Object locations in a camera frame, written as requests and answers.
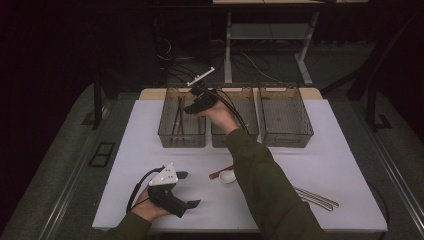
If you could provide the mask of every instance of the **white cable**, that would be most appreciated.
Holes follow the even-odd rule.
[[[165,38],[164,38],[163,40],[165,40],[165,41],[168,43],[168,45],[169,45],[168,51],[166,51],[166,53],[165,53],[165,54],[168,54],[168,53],[170,53],[170,52],[171,52],[172,45],[171,45],[171,43],[170,43],[168,40],[166,40]]]
[[[156,56],[158,56],[158,58],[161,58],[161,59],[163,59],[163,60],[166,60],[166,61],[171,61],[172,60],[172,58],[171,57],[169,57],[169,58],[164,58],[164,57],[162,57],[161,55],[156,55]]]
[[[277,82],[280,82],[280,83],[284,83],[284,82],[282,82],[282,81],[280,81],[278,79],[275,79],[275,78],[273,78],[271,76],[266,75],[264,72],[262,72],[261,69],[259,69],[259,67],[255,64],[255,62],[253,62],[253,60],[249,56],[247,56],[244,52],[240,52],[240,53],[243,54],[262,75],[264,75],[265,77],[267,77],[269,79],[272,79],[274,81],[277,81]]]

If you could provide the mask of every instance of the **plastic storage bin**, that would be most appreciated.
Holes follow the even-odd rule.
[[[206,119],[184,112],[194,96],[186,85],[170,85],[163,104],[158,135],[164,148],[201,148],[206,146]]]
[[[299,88],[261,83],[257,105],[262,143],[270,147],[306,147],[314,131]]]
[[[250,136],[252,139],[257,140],[259,126],[253,95],[253,85],[249,83],[220,83],[209,85],[209,87],[217,89],[219,95],[226,99],[229,104],[234,104],[237,112],[246,124]],[[220,128],[212,124],[211,133],[213,147],[222,148],[227,146],[225,144],[226,135]]]

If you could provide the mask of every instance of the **white tabletop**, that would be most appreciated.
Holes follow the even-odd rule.
[[[270,148],[275,161],[296,187],[340,204],[332,212],[315,204],[311,209],[327,231],[386,231],[387,224],[358,168],[346,139],[326,100],[304,100],[314,136],[306,148]],[[209,174],[232,164],[226,148],[213,148],[210,131],[205,148],[163,148],[157,134],[163,100],[136,101],[93,227],[117,226],[135,184],[151,169],[174,163],[187,171],[173,189],[183,201],[201,199],[182,218],[165,216],[154,232],[251,232],[257,227],[237,184],[210,180]]]

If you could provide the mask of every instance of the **small white object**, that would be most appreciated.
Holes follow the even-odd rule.
[[[209,71],[207,71],[207,72],[205,72],[204,74],[202,74],[202,75],[197,75],[195,78],[194,78],[194,80],[192,81],[192,82],[188,82],[187,83],[187,86],[191,86],[191,85],[193,85],[193,84],[195,84],[196,82],[198,82],[200,79],[202,79],[202,78],[204,78],[204,77],[206,77],[207,75],[209,75],[211,72],[213,72],[213,71],[215,71],[215,68],[213,68],[213,67],[211,67],[211,70],[209,70]]]
[[[174,165],[171,163],[149,182],[149,186],[174,184],[177,182],[177,173],[175,172]]]
[[[223,183],[232,183],[236,180],[236,175],[234,174],[234,170],[224,170],[219,173],[219,180]]]

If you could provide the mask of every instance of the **green sleeve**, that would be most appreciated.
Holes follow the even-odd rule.
[[[121,223],[112,228],[102,236],[101,240],[144,240],[147,239],[147,232],[150,230],[152,223],[144,218],[129,212],[122,219]]]
[[[329,239],[269,149],[237,129],[228,134],[237,182],[264,239]]]

